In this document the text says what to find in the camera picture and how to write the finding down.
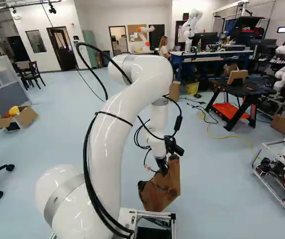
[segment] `long hair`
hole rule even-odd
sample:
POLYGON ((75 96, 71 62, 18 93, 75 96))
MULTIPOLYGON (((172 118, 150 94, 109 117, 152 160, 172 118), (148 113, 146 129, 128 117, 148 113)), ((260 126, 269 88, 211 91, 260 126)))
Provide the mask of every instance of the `long hair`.
POLYGON ((159 50, 161 49, 162 46, 165 45, 166 40, 168 39, 167 36, 162 36, 160 40, 160 45, 159 45, 159 50))

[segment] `black workbench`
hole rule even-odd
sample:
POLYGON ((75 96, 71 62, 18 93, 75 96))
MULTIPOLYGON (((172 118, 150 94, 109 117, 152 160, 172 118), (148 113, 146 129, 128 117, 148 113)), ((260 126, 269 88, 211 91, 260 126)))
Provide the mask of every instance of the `black workbench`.
POLYGON ((228 85, 225 79, 212 79, 210 80, 210 83, 213 84, 215 90, 212 99, 205 108, 205 111, 209 112, 210 110, 213 110, 223 120, 227 121, 227 125, 224 127, 227 131, 231 131, 232 128, 237 123, 237 121, 244 115, 246 116, 246 119, 249 121, 249 125, 255 128, 256 110, 257 110, 257 104, 259 103, 259 97, 261 95, 267 96, 276 93, 276 91, 273 90, 272 88, 264 86, 265 79, 263 78, 247 78, 245 80, 245 83, 242 85, 228 85), (221 111, 221 109, 217 107, 218 104, 213 104, 218 94, 221 92, 228 93, 236 97, 241 97, 244 100, 239 109, 230 104, 225 105, 228 107, 236 108, 235 109, 236 112, 232 117, 227 116, 223 111, 221 111), (251 106, 250 116, 245 113, 245 111, 249 106, 251 106))

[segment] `poster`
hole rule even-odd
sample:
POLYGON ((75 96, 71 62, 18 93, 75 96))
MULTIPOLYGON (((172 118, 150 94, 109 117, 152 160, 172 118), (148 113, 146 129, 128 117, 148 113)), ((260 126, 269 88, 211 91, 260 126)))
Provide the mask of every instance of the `poster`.
POLYGON ((134 33, 131 33, 131 34, 130 34, 130 41, 134 41, 134 38, 135 38, 135 37, 134 37, 134 33))

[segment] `yellow cable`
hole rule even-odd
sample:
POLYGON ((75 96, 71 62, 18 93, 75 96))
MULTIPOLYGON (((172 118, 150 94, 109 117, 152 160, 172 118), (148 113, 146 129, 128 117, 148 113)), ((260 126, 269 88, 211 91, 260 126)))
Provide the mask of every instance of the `yellow cable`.
MULTIPOLYGON (((201 114, 202 114, 203 118, 201 118, 199 115, 198 115, 198 118, 199 118, 200 120, 204 120, 205 114, 204 114, 203 112, 201 112, 201 114)), ((206 132, 207 132, 208 136, 210 136, 211 138, 215 138, 215 139, 238 138, 238 139, 241 139, 241 140, 243 140, 244 142, 248 143, 249 146, 250 146, 251 152, 252 152, 254 155, 256 154, 256 152, 253 150, 253 145, 252 145, 252 143, 251 143, 249 140, 247 140, 247 139, 245 139, 245 138, 243 138, 243 137, 241 137, 241 136, 235 136, 235 135, 229 135, 229 136, 225 136, 225 137, 215 137, 215 136, 213 136, 213 135, 210 134, 209 129, 208 129, 209 126, 210 126, 210 123, 207 124, 206 132)))

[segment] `orange tray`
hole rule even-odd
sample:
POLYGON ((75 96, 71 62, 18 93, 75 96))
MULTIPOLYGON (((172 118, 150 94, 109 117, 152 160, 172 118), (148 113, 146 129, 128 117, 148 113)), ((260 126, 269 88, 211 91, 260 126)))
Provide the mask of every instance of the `orange tray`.
MULTIPOLYGON (((233 116, 235 115, 235 113, 237 112, 238 108, 234 105, 232 105, 231 103, 216 103, 212 105, 216 110, 215 113, 219 114, 223 114, 224 116, 226 116, 228 119, 232 119, 233 116)), ((241 116, 241 119, 249 119, 250 116, 247 113, 243 113, 243 115, 241 116)))

